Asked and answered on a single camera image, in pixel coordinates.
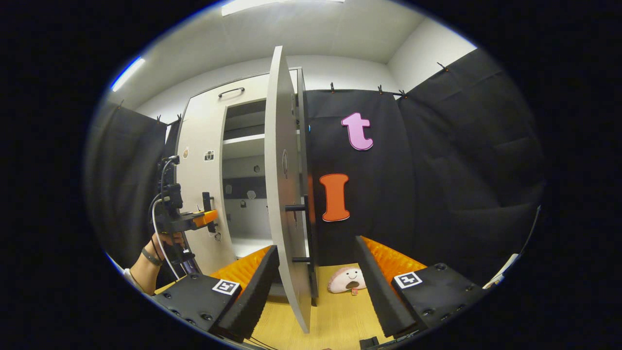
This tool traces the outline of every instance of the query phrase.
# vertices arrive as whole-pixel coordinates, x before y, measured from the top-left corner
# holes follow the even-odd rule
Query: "door handle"
[[[235,89],[233,89],[233,90],[229,90],[229,91],[225,91],[225,92],[221,92],[221,93],[219,93],[219,94],[218,94],[218,98],[221,98],[221,97],[223,96],[223,94],[224,94],[224,93],[232,92],[232,91],[235,91],[235,90],[241,90],[242,92],[244,92],[244,88],[235,88]]]

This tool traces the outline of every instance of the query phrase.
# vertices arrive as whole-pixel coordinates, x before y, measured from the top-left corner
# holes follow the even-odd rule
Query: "ceiling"
[[[212,7],[154,41],[141,54],[145,63],[113,94],[136,108],[201,73],[270,57],[278,45],[287,55],[332,55],[386,64],[424,18],[389,0],[296,0],[225,17],[220,6]]]

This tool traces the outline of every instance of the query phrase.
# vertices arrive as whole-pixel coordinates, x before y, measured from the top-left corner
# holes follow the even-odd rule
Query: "curtain clip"
[[[439,64],[439,66],[443,67],[443,69],[444,69],[446,72],[449,72],[449,69],[445,68],[445,66],[444,66],[444,65],[442,65],[442,64],[440,64],[440,63],[438,63],[438,64]]]

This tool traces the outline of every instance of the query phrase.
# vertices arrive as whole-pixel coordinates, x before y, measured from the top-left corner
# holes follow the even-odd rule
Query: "plush toy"
[[[363,272],[360,268],[349,266],[342,267],[328,281],[328,291],[331,293],[341,293],[350,289],[367,288]]]

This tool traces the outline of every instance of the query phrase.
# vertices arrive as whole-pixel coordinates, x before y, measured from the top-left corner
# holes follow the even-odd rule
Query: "human arm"
[[[181,232],[177,232],[173,234],[175,243],[179,243],[182,247],[185,247],[183,242],[183,237]],[[166,242],[168,245],[173,245],[170,236],[167,234],[160,234],[160,239],[163,242]],[[164,261],[164,253],[160,248],[160,245],[157,241],[156,234],[154,233],[151,236],[151,242],[148,242],[144,249],[151,256],[158,258]],[[160,267],[154,265],[152,262],[144,256],[144,254],[140,254],[136,263],[129,269],[130,277],[140,286],[144,293],[148,295],[153,295],[156,290],[156,279],[157,274],[160,272]]]

